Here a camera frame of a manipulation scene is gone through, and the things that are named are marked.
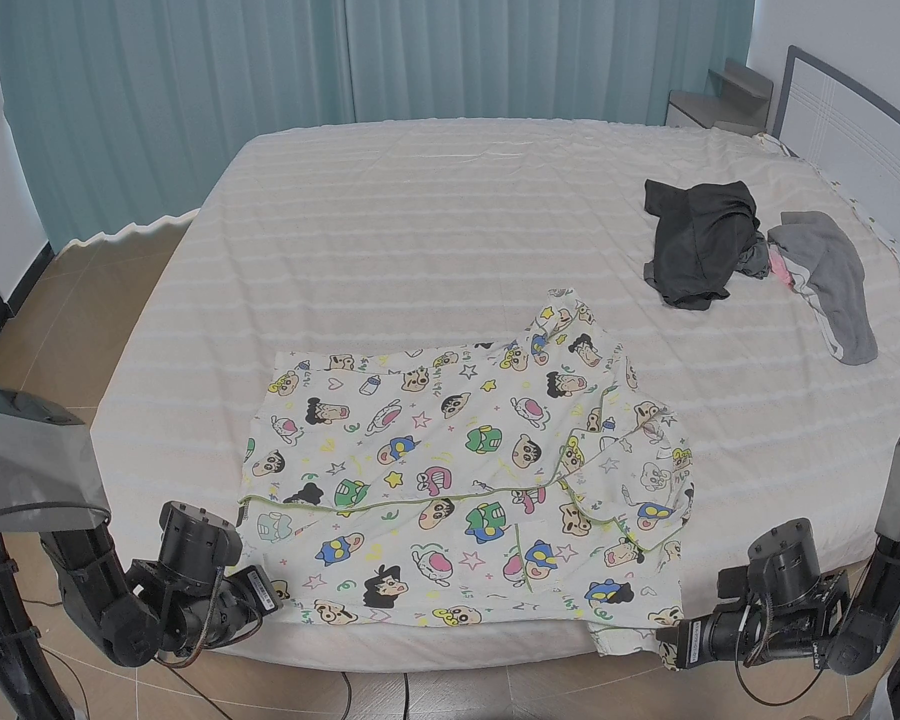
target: clothes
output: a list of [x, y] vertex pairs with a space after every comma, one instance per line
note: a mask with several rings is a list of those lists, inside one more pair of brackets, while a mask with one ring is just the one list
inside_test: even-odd
[[644, 188], [644, 210], [660, 221], [643, 277], [666, 304], [709, 309], [712, 300], [730, 295], [724, 286], [738, 265], [766, 277], [766, 243], [743, 181], [679, 189], [647, 179]]
[[768, 243], [769, 270], [779, 278], [787, 287], [794, 285], [794, 276], [787, 269], [787, 262], [780, 255], [780, 249], [773, 243]]
[[294, 623], [570, 618], [601, 652], [656, 651], [648, 630], [681, 616], [691, 463], [623, 346], [552, 291], [511, 342], [278, 356], [243, 560]]
[[850, 366], [875, 360], [864, 265], [851, 239], [821, 211], [784, 211], [780, 221], [767, 234], [780, 246], [793, 290], [813, 308], [830, 354]]

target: mattress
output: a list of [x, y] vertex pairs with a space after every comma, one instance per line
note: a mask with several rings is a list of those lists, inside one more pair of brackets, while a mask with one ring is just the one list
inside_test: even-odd
[[[855, 244], [880, 356], [829, 356], [806, 302], [734, 274], [707, 312], [643, 280], [654, 179], [744, 181], [766, 230], [822, 210]], [[206, 199], [137, 322], [93, 426], [125, 565], [154, 558], [181, 499], [236, 517], [250, 420], [284, 350], [382, 354], [509, 337], [548, 288], [573, 287], [623, 341], [641, 388], [691, 436], [683, 535], [689, 616], [717, 572], [795, 517], [822, 568], [873, 549], [900, 435], [900, 270], [806, 163], [722, 131], [592, 121], [450, 120], [260, 136]], [[593, 650], [545, 621], [433, 630], [267, 625], [238, 653], [288, 665], [402, 671], [516, 664]]]

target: white headboard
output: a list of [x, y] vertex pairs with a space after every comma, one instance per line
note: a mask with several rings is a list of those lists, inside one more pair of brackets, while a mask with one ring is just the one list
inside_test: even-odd
[[772, 133], [839, 182], [900, 245], [899, 109], [791, 45]]

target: floor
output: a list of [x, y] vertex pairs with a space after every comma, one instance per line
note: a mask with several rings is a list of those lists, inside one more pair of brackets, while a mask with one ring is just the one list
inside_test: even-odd
[[[92, 424], [97, 405], [136, 320], [163, 272], [185, 225], [167, 224], [119, 241], [73, 246], [56, 258], [20, 314], [0, 334], [0, 384], [59, 402]], [[9, 534], [6, 544], [20, 566], [25, 598], [56, 601], [56, 578], [33, 534]], [[860, 569], [855, 570], [853, 580]], [[91, 717], [109, 720], [219, 720], [224, 715], [176, 675], [149, 664], [124, 669], [109, 662], [70, 622], [62, 608], [28, 606], [41, 644], [58, 654], [86, 690]], [[900, 644], [891, 642], [890, 654]], [[50, 666], [64, 690], [81, 692], [56, 660]], [[710, 664], [672, 673], [653, 654], [600, 658], [595, 654], [472, 671], [409, 676], [415, 720], [498, 718], [608, 718], [628, 720], [796, 720], [849, 714], [888, 661], [844, 679], [831, 672], [798, 702], [768, 708], [736, 684], [732, 665]], [[218, 702], [233, 720], [330, 720], [344, 713], [347, 691], [340, 674], [278, 666], [221, 654], [204, 654], [185, 670], [187, 679]], [[812, 669], [782, 661], [748, 670], [751, 689], [780, 701], [798, 693]], [[389, 720], [403, 712], [400, 674], [351, 674], [349, 718]], [[13, 713], [0, 694], [0, 720]]]

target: teal curtain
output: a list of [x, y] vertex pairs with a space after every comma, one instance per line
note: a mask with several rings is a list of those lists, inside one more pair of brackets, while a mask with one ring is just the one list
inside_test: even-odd
[[660, 124], [744, 62], [755, 0], [0, 0], [50, 244], [197, 208], [260, 134], [418, 117]]

